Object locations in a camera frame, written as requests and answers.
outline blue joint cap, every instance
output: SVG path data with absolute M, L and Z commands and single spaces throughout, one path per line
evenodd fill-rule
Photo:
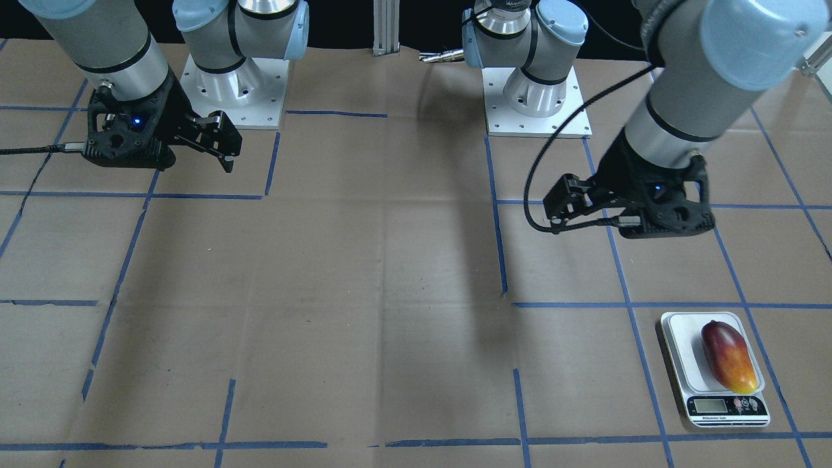
M 700 42 L 728 83 L 758 92 L 786 78 L 829 21 L 824 0 L 711 0 Z
M 472 9 L 463 12 L 463 21 L 467 21 L 473 14 Z M 477 32 L 474 28 L 473 19 L 468 21 L 463 26 L 463 51 L 465 54 L 465 63 L 471 68 L 485 68 L 483 66 L 483 58 L 479 54 L 479 44 L 477 44 Z
M 46 19 L 69 19 L 88 10 L 96 0 L 18 0 L 33 15 Z
M 300 60 L 306 55 L 306 44 L 310 37 L 310 7 L 305 0 L 302 0 L 295 12 L 295 25 L 289 35 L 289 43 L 286 45 L 284 60 Z
M 220 16 L 229 0 L 174 0 L 173 18 L 181 32 L 191 32 Z
M 558 39 L 572 46 L 583 45 L 589 22 L 587 15 L 568 0 L 542 0 L 537 5 L 540 23 Z

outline red and yellow mango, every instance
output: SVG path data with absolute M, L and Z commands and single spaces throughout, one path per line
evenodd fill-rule
M 725 388 L 748 395 L 760 387 L 745 338 L 733 326 L 708 322 L 702 327 L 702 344 L 711 372 Z

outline digital kitchen scale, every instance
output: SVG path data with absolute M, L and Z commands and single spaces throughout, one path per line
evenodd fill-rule
M 711 373 L 702 345 L 702 327 L 712 320 L 733 326 L 745 339 L 760 383 L 754 393 L 738 395 L 722 386 Z M 661 316 L 661 329 L 676 375 L 681 404 L 694 425 L 762 427 L 771 423 L 763 399 L 765 381 L 738 316 L 730 312 L 667 312 Z

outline metal base plate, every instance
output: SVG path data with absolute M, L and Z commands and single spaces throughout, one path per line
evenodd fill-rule
M 567 77 L 567 97 L 557 114 L 546 118 L 527 117 L 508 105 L 503 96 L 503 87 L 514 68 L 483 69 L 483 88 L 485 89 L 485 116 L 488 122 L 488 135 L 495 137 L 549 137 L 563 124 L 569 114 L 583 105 L 581 88 L 577 84 L 575 68 Z M 587 112 L 577 115 L 560 138 L 583 138 L 592 135 Z
M 288 60 L 275 58 L 255 58 L 255 63 L 263 72 L 265 86 L 258 90 L 257 99 L 243 107 L 219 107 L 216 103 L 208 100 L 196 84 L 196 76 L 199 69 L 194 64 L 194 59 L 188 56 L 185 71 L 182 73 L 180 82 L 185 94 L 191 100 L 194 112 L 206 116 L 218 109 L 225 111 L 234 123 L 234 126 L 242 129 L 255 130 L 276 130 L 280 127 L 280 118 L 283 115 L 283 102 L 286 97 L 286 83 L 289 81 Z

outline black cable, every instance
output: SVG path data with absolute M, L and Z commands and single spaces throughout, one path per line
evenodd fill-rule
M 595 25 L 598 29 L 600 29 L 600 30 L 601 30 L 601 32 L 603 32 L 603 33 L 604 33 L 607 37 L 609 37 L 610 39 L 612 39 L 612 40 L 613 40 L 613 41 L 615 41 L 615 42 L 618 42 L 619 44 L 621 44 L 621 45 L 622 45 L 622 46 L 624 46 L 624 47 L 629 47 L 629 48 L 631 48 L 631 49 L 633 49 L 633 50 L 637 50 L 637 51 L 639 51 L 639 52 L 644 52 L 644 47 L 638 47 L 638 46 L 634 46 L 634 45 L 632 45 L 632 44 L 630 44 L 630 43 L 628 43 L 628 42 L 624 42 L 624 41 L 622 41 L 621 39 L 619 39 L 618 37 L 613 36 L 613 35 L 612 35 L 609 31 L 607 31 L 606 29 L 604 29 L 604 27 L 603 27 L 603 26 L 601 26 L 601 24 L 600 24 L 598 21 L 596 21 L 596 20 L 595 20 L 595 18 L 594 18 L 594 17 L 592 17 L 592 15 L 591 15 L 591 14 L 589 14 L 589 12 L 587 11 L 587 9 L 586 9 L 586 8 L 584 8 L 584 7 L 583 7 L 583 5 L 581 5 L 581 4 L 578 2 L 578 0 L 571 0 L 571 1 L 572 1 L 572 3 L 575 3 L 575 6 L 576 6 L 576 7 L 578 7 L 578 8 L 580 8 L 580 9 L 583 11 L 583 14 L 587 15 L 587 17 L 589 18 L 589 20 L 590 20 L 590 21 L 592 21 L 592 24 L 594 24 L 594 25 Z
M 83 152 L 84 143 L 60 143 L 57 145 L 49 145 L 48 147 L 31 147 L 31 148 L 0 148 L 0 155 L 7 154 L 41 154 L 44 152 Z
M 532 163 L 532 168 L 529 169 L 528 177 L 526 177 L 526 186 L 523 188 L 523 191 L 522 191 L 522 208 L 523 208 L 523 211 L 526 215 L 526 221 L 528 222 L 529 226 L 535 228 L 536 230 L 538 230 L 540 232 L 550 232 L 550 233 L 555 232 L 554 229 L 552 229 L 551 227 L 545 227 L 545 226 L 541 226 L 541 225 L 537 224 L 534 221 L 534 219 L 532 218 L 532 213 L 529 211 L 529 207 L 528 207 L 528 191 L 532 186 L 532 178 L 534 177 L 534 172 L 537 170 L 537 166 L 540 164 L 540 160 L 543 159 L 543 155 L 546 154 L 546 151 L 552 145 L 552 142 L 555 141 L 555 138 L 557 138 L 557 136 L 561 134 L 561 132 L 563 131 L 564 128 L 566 128 L 566 126 L 569 124 L 569 122 L 571 122 L 575 117 L 577 117 L 577 115 L 579 113 L 583 112 L 584 109 L 586 109 L 587 107 L 590 107 L 592 104 L 600 101 L 606 95 L 608 95 L 612 92 L 618 91 L 619 89 L 625 87 L 626 85 L 636 81 L 638 78 L 643 77 L 644 75 L 647 75 L 647 73 L 652 72 L 656 68 L 657 68 L 656 65 L 650 65 L 649 67 L 647 67 L 647 68 L 645 68 L 645 69 L 643 69 L 639 72 L 633 73 L 629 77 L 624 78 L 620 82 L 610 86 L 609 88 L 607 88 L 607 89 L 599 92 L 595 96 L 591 97 L 589 100 L 584 102 L 578 109 L 575 109 L 575 112 L 570 114 L 569 117 L 567 117 L 567 119 L 563 121 L 561 126 L 558 127 L 557 130 L 546 140 L 546 143 L 543 144 L 543 148 L 540 150 L 540 152 L 537 154 L 537 157 L 534 159 L 534 163 Z M 560 229 L 559 231 L 568 231 L 568 229 L 563 228 L 563 229 Z
M 48 147 L 9 148 L 0 149 L 0 155 L 6 154 L 41 154 L 44 152 L 61 152 L 63 145 L 49 145 Z
M 483 14 L 483 13 L 490 12 L 490 11 L 491 11 L 491 10 L 493 10 L 493 9 L 494 9 L 494 6 L 492 5 L 492 6 L 490 6 L 490 7 L 486 7 L 486 8 L 484 8 L 481 12 L 477 12 L 477 13 L 472 14 L 471 16 L 467 17 L 467 18 L 463 21 L 462 26 L 465 26 L 466 24 L 468 24 L 469 22 L 471 22 L 474 18 L 478 17 L 479 15 L 481 15 L 481 14 Z

